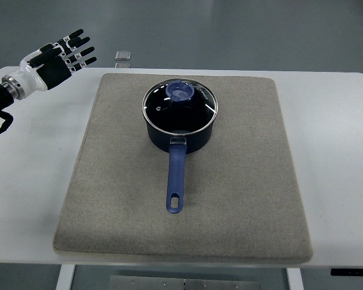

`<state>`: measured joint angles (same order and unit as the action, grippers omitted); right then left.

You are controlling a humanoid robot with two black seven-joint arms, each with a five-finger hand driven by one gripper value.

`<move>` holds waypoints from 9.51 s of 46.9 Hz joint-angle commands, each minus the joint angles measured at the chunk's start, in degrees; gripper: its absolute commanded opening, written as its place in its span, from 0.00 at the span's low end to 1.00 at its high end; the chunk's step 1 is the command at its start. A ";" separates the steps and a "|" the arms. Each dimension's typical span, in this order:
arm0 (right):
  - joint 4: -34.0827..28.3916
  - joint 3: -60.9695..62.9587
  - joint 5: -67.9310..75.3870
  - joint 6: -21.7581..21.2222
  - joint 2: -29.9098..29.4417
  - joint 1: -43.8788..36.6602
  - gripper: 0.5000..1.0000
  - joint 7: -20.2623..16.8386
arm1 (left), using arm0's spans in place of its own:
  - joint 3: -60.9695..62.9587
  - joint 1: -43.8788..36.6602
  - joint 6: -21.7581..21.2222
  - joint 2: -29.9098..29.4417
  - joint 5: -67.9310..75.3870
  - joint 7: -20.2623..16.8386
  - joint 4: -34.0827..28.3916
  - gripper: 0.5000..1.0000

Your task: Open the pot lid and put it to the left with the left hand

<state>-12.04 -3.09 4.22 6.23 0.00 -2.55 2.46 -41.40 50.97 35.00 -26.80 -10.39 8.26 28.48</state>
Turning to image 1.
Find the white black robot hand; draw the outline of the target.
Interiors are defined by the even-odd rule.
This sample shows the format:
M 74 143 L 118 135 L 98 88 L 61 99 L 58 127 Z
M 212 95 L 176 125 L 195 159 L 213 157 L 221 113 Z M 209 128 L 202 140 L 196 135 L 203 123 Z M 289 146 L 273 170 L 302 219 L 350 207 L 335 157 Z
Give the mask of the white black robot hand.
M 19 68 L 2 78 L 2 85 L 14 99 L 22 100 L 36 91 L 51 90 L 74 73 L 94 63 L 97 58 L 88 55 L 94 47 L 83 49 L 90 41 L 79 29 L 50 42 L 25 56 Z

